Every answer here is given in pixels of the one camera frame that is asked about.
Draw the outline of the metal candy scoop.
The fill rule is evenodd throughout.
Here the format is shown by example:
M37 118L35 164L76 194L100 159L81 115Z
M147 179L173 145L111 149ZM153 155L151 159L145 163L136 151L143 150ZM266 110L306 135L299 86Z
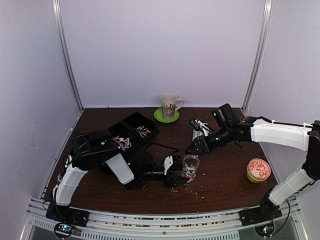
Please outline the metal candy scoop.
M197 130L193 130L191 145L192 146L201 145L202 141L203 141L203 138L204 138L203 132L201 132L200 130L198 130L198 131Z

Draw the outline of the clear plastic jar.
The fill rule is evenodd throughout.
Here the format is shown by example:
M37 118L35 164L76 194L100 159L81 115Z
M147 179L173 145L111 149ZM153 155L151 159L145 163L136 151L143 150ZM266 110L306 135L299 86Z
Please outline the clear plastic jar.
M200 159L197 155L187 154L182 160L181 176L188 179L188 183L193 182L196 178Z

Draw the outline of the black bin small lollipops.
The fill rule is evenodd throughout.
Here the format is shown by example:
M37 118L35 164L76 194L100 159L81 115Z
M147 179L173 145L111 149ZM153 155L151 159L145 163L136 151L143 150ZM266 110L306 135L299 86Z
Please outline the black bin small lollipops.
M144 144L160 133L155 122L139 112L134 112L120 121L133 131L138 140Z

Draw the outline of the black bin star candies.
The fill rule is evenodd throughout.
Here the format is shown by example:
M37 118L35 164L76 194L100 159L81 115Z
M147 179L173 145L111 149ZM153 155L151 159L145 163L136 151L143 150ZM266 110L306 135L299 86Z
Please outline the black bin star candies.
M101 165L99 165L98 169L101 170L103 173L109 173L111 171L111 169L109 168L109 166L105 162L103 162Z

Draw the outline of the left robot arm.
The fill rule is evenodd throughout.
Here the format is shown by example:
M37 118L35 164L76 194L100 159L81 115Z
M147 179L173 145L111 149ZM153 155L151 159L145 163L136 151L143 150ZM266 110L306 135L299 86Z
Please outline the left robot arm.
M65 171L57 177L49 199L49 209L61 222L72 218L69 208L72 196L85 174L98 167L108 167L118 181L132 190L146 181L162 181L166 188L174 188L189 181L185 176L175 175L182 170L179 150L167 156L160 164L147 150L141 152L132 163L124 155L132 150L128 138L111 136L107 130L84 133L72 141L72 150L65 162Z

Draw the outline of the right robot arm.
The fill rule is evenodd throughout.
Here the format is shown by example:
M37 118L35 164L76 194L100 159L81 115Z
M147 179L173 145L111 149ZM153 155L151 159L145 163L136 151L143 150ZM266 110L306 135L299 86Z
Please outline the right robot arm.
M226 103L211 112L218 130L200 119L191 118L194 131L201 132L185 149L187 155L203 156L230 142L270 143L306 152L302 166L276 185L260 202L256 210L259 220L268 220L284 201L320 179L320 122L287 123L263 116L247 116L240 120Z

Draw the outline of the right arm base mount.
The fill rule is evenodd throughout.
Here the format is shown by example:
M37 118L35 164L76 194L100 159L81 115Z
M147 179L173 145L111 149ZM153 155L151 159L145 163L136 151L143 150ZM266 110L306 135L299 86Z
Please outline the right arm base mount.
M245 208L239 212L239 218L242 226L255 225L282 216L279 207L257 206L254 208Z

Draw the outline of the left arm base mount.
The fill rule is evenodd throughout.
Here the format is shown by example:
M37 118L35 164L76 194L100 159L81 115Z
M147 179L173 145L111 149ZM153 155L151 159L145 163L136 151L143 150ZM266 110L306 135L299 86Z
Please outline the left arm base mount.
M46 218L57 222L65 222L69 225L86 227L89 215L90 213L85 210L50 204L49 210L47 210L45 216Z

